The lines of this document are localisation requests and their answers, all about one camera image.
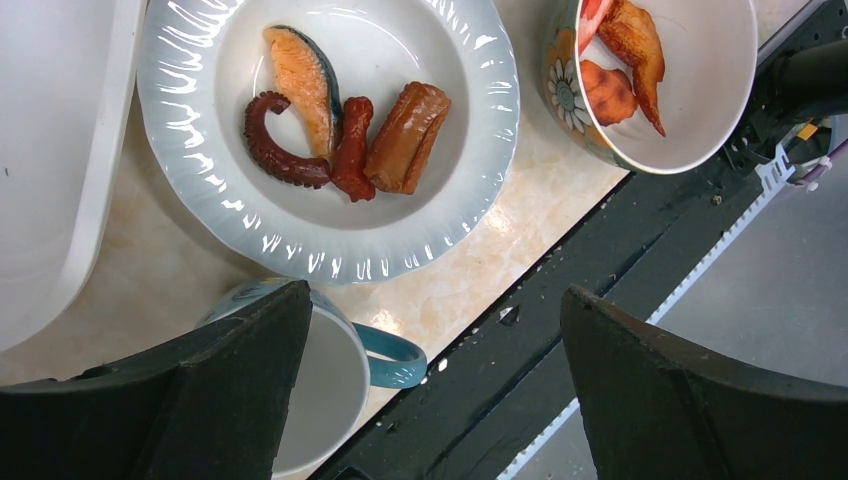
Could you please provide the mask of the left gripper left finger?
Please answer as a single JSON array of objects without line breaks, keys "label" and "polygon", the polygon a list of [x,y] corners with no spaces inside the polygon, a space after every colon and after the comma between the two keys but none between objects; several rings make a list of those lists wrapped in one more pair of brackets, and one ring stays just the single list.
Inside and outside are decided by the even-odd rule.
[{"label": "left gripper left finger", "polygon": [[310,327],[295,281],[64,381],[1,390],[5,479],[268,479]]}]

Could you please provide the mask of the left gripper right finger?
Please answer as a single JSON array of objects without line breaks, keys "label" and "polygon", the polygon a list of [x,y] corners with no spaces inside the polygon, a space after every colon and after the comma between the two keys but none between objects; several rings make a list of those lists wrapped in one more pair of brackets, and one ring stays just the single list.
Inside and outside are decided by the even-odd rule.
[{"label": "left gripper right finger", "polygon": [[601,479],[843,479],[847,390],[727,357],[573,285],[562,339]]}]

